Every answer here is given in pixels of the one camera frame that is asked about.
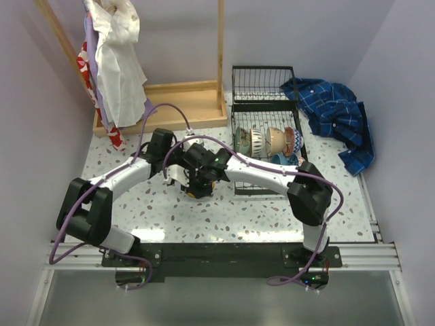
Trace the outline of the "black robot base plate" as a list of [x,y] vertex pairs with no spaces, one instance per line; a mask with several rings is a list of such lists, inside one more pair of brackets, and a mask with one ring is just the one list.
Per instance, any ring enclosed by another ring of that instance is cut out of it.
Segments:
[[327,268],[342,267],[338,247],[313,255],[299,242],[264,243],[141,243],[139,259],[106,253],[104,268],[117,268],[120,285],[166,278],[269,278],[293,277],[305,266],[301,279],[308,285],[325,285]]

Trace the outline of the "yellow rimmed bowl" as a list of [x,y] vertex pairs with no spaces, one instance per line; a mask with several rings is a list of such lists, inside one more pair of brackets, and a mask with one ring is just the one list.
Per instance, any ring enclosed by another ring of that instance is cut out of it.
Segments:
[[191,183],[185,188],[185,193],[191,198],[201,199],[211,197],[215,183]]

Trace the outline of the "white black striped bowl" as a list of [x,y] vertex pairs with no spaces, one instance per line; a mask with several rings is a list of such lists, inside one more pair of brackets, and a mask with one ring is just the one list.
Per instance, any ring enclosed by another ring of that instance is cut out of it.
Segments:
[[264,136],[256,128],[250,129],[251,135],[251,157],[259,157],[264,149]]

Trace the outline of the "cream beige bowl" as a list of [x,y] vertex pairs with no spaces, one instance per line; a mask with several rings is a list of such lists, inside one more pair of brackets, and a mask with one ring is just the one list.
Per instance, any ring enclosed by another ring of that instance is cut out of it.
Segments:
[[285,134],[276,127],[269,127],[266,131],[266,153],[269,156],[281,153],[286,146]]

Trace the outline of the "light green bowl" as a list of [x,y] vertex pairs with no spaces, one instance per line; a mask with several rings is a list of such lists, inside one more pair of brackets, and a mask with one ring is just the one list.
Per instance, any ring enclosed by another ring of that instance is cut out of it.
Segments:
[[234,150],[245,156],[248,156],[251,153],[250,133],[240,126],[238,126],[235,131]]

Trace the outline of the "blue triangle patterned bowl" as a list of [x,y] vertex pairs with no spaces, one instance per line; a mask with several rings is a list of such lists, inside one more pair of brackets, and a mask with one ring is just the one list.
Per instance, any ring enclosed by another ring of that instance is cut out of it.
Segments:
[[288,163],[290,166],[301,166],[305,162],[305,159],[302,156],[298,156],[293,153],[290,157],[288,157]]

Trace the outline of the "black wire dish rack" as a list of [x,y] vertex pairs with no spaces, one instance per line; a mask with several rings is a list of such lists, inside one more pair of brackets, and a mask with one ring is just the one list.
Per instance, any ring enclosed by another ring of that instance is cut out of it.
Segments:
[[301,132],[298,112],[298,86],[291,66],[234,65],[231,73],[232,141],[236,129],[258,129],[265,134],[270,127]]

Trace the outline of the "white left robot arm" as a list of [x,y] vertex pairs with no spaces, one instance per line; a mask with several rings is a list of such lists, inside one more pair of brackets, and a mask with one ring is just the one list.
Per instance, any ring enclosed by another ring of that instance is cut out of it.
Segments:
[[117,251],[116,257],[125,266],[136,265],[141,258],[136,246],[139,239],[112,224],[112,206],[123,193],[162,170],[175,140],[173,132],[157,128],[151,140],[139,147],[145,151],[133,154],[119,167],[93,179],[72,180],[56,220],[58,235]]

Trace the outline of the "red blue patterned bowl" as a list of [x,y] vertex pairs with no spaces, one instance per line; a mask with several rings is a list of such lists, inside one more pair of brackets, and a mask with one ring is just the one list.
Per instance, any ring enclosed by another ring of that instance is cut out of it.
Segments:
[[294,153],[300,151],[301,147],[304,145],[304,139],[302,134],[294,128],[286,127],[285,128],[285,148],[283,150],[283,154],[286,157],[291,156]]

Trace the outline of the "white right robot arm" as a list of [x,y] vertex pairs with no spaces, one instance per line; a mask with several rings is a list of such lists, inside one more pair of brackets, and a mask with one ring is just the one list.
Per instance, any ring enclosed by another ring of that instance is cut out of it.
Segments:
[[249,159],[226,148],[213,153],[198,143],[189,147],[183,161],[189,170],[189,186],[195,189],[209,187],[215,181],[234,181],[286,196],[293,216],[303,226],[304,262],[317,267],[326,260],[326,215],[333,189],[331,182],[325,180],[312,163],[279,166]]

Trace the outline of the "teal blue bowl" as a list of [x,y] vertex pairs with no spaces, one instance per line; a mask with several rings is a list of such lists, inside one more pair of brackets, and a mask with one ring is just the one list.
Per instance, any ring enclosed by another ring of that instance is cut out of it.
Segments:
[[287,157],[285,157],[282,153],[277,153],[271,157],[270,163],[280,165],[280,166],[289,166],[290,162]]

